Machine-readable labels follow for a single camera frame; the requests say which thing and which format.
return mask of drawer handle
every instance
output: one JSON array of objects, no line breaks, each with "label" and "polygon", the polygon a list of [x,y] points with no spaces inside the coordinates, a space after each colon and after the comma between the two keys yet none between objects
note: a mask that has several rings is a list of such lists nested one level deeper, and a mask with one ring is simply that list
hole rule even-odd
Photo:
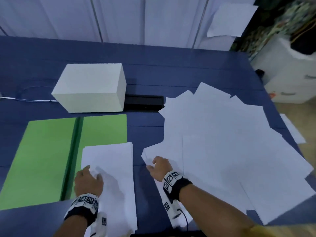
[{"label": "drawer handle", "polygon": [[281,92],[281,95],[283,95],[283,96],[293,96],[293,95],[296,95],[296,92],[295,92],[295,93],[285,93],[285,92]]},{"label": "drawer handle", "polygon": [[314,79],[316,79],[316,76],[305,75],[305,76],[304,76],[304,79],[314,80]]}]

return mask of black wristband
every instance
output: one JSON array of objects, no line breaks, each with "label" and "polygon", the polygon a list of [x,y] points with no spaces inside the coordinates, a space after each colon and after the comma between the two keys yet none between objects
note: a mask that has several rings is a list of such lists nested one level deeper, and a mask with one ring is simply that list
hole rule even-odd
[{"label": "black wristband", "polygon": [[188,184],[192,184],[192,182],[184,178],[177,171],[171,171],[165,175],[164,179],[162,180],[162,184],[164,192],[172,203],[172,200],[180,201],[180,190]]},{"label": "black wristband", "polygon": [[71,204],[69,210],[64,217],[64,220],[73,215],[80,215],[85,217],[88,222],[88,227],[97,219],[98,209],[98,197],[89,193],[83,194],[78,196],[78,198]]}]

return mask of open green folder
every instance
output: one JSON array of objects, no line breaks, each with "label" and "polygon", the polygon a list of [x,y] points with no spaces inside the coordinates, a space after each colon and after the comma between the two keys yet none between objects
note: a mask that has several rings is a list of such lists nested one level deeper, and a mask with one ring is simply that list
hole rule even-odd
[{"label": "open green folder", "polygon": [[127,142],[126,115],[30,121],[0,192],[0,210],[74,196],[85,146]]}]

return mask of forearm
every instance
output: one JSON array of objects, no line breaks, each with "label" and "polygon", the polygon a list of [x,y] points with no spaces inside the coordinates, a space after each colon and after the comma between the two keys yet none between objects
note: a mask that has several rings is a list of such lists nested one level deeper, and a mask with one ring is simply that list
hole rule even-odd
[{"label": "forearm", "polygon": [[206,236],[242,236],[254,226],[247,215],[193,184],[180,190],[179,200]]},{"label": "forearm", "polygon": [[66,219],[53,237],[83,237],[88,222],[80,215],[73,215]]}]

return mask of tabletop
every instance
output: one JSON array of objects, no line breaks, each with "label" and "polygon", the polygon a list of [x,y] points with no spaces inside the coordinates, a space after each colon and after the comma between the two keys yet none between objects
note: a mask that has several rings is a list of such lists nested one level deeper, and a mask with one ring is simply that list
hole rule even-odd
[{"label": "tabletop", "polygon": [[[176,97],[193,93],[204,82],[245,104],[262,105],[270,127],[298,152],[274,104],[250,66],[245,53],[172,47],[96,43],[37,38],[0,37],[0,92],[24,99],[51,99],[51,91],[68,63],[122,63],[126,93]],[[145,147],[163,141],[164,119],[157,112],[127,114],[127,141],[134,149],[134,186],[138,234],[171,228],[158,190],[141,158]],[[5,181],[28,121],[78,116],[122,114],[68,113],[59,103],[0,101],[0,188]],[[316,179],[306,178],[316,189]],[[71,200],[0,211],[4,236],[52,236]],[[316,223],[316,197],[272,221],[271,225]],[[255,211],[247,214],[261,223]]]}]

